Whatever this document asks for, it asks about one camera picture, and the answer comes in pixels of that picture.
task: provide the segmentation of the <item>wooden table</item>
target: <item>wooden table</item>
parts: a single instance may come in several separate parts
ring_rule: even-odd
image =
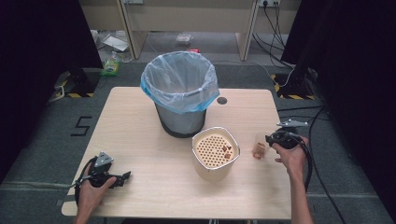
[[[260,161],[251,155],[256,133],[272,133],[279,122],[271,92],[220,89],[226,105],[213,102],[205,127],[226,128],[241,148],[231,172],[210,183],[193,168],[191,139],[163,130],[154,103],[137,87],[117,87],[108,96],[75,179],[84,164],[104,151],[114,158],[110,173],[133,176],[110,189],[100,217],[290,219],[290,182],[286,168],[269,150]],[[75,202],[62,212],[74,216]]]

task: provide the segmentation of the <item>dark gray carpet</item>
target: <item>dark gray carpet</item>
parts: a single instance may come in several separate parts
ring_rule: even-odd
[[[64,217],[61,213],[62,199],[67,190],[48,189],[44,184],[66,186],[72,183],[109,92],[113,87],[139,86],[145,66],[145,63],[123,63],[116,77],[100,79],[92,98],[66,97],[47,106],[32,141],[21,151],[0,188],[0,224],[72,222],[71,217]],[[261,66],[215,63],[215,67],[220,88],[270,90],[281,120],[292,118],[312,123],[312,118],[320,110],[319,106],[323,105],[319,99],[277,98],[273,82]],[[268,66],[267,69],[270,74],[285,72],[274,66]],[[312,128],[310,144],[318,173],[334,202],[347,223],[392,223],[364,172],[348,156],[342,135],[336,131],[328,113],[325,110],[318,116]],[[86,117],[80,125],[90,127],[85,135],[84,129],[75,127],[80,117]],[[309,128],[299,131],[302,135],[309,135]],[[38,186],[17,186],[16,182],[35,182]],[[308,199],[317,223],[341,223],[331,201],[324,194],[316,172],[309,186]],[[122,218],[107,219],[107,223],[120,224],[122,221]],[[90,223],[103,223],[103,219],[93,218]]]

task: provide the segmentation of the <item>power outlet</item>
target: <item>power outlet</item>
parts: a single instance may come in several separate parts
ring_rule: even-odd
[[[259,0],[259,7],[264,7],[264,1],[266,1],[267,7],[279,7],[280,0]]]

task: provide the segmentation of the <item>black curtain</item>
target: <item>black curtain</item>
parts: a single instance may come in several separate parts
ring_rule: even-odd
[[[102,62],[78,0],[2,1],[0,31],[1,182],[29,144],[58,76]]]
[[[396,1],[333,2],[309,66],[350,153],[396,221]],[[311,47],[307,39],[325,3],[302,1],[284,61],[296,63]]]

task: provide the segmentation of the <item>hand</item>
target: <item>hand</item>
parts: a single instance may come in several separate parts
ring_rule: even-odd
[[[88,168],[85,170],[84,175],[88,175],[88,170]],[[98,205],[103,205],[103,196],[116,180],[117,178],[113,176],[100,188],[93,187],[89,180],[82,182],[78,199],[78,211],[74,223],[80,224],[88,222],[93,210],[95,210]]]
[[[305,144],[308,144],[308,139],[302,137]],[[273,143],[272,148],[275,149],[280,158],[277,158],[277,162],[282,162],[290,177],[303,178],[304,165],[305,165],[305,152],[300,145],[293,149],[285,149],[277,143]]]

